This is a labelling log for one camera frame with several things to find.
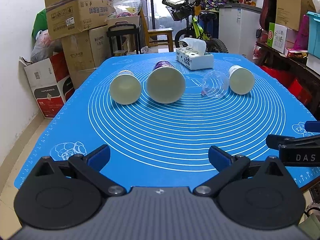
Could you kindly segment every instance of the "bicycle tire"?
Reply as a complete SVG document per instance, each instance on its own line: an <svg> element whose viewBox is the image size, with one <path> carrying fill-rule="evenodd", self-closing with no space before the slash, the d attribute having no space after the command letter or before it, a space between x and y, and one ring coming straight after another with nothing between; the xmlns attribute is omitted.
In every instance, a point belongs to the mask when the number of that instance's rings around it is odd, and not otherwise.
<svg viewBox="0 0 320 240"><path fill-rule="evenodd" d="M195 35L187 33L186 29L182 29L182 30L178 31L176 36L174 37L174 44L175 44L176 48L180 47L179 40L180 40L181 36L184 36L185 38L190 38L190 37L194 37Z"/></svg>
<svg viewBox="0 0 320 240"><path fill-rule="evenodd" d="M216 38L213 38L207 41L207 51L218 52L218 53L229 53L224 43L221 40Z"/></svg>

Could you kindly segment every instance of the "bicycle seat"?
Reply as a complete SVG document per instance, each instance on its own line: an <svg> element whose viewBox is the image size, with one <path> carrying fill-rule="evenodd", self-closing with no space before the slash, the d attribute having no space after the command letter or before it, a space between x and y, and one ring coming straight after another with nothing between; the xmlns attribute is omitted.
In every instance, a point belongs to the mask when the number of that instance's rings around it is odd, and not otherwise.
<svg viewBox="0 0 320 240"><path fill-rule="evenodd" d="M201 12L200 19L205 22L210 22L211 20L217 19L217 14L215 12Z"/></svg>

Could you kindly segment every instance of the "red and white box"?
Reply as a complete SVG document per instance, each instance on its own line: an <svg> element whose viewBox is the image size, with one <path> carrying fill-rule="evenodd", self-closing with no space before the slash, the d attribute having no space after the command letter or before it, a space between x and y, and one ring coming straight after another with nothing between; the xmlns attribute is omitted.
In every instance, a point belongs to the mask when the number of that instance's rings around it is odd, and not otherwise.
<svg viewBox="0 0 320 240"><path fill-rule="evenodd" d="M75 91L63 52L27 65L24 70L44 117L54 118Z"/></svg>

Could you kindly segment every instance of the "teal storage bin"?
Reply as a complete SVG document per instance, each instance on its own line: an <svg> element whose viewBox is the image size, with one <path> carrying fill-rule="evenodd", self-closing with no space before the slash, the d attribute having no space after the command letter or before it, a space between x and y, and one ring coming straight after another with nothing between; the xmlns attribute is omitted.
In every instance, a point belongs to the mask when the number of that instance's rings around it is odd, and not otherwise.
<svg viewBox="0 0 320 240"><path fill-rule="evenodd" d="M320 14L307 12L309 16L308 53L320 58Z"/></svg>

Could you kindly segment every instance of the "clear plastic cup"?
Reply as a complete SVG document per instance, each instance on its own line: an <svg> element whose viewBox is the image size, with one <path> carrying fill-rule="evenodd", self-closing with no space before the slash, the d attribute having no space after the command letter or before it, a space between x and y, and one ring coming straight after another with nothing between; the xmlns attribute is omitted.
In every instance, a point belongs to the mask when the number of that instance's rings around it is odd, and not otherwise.
<svg viewBox="0 0 320 240"><path fill-rule="evenodd" d="M202 94L211 98L223 97L229 89L229 78L221 71L210 71L202 81Z"/></svg>

